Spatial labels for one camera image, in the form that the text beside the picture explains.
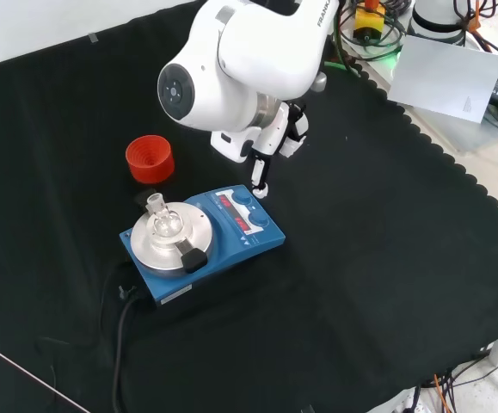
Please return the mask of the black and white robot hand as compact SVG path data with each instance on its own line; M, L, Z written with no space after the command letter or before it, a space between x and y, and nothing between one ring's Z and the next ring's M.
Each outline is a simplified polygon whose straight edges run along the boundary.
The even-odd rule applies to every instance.
M301 100L282 102L269 126L251 126L239 133L212 132L211 146L235 163L254 159L252 193L258 199L268 194L267 174L274 155L292 156L304 143L309 129Z

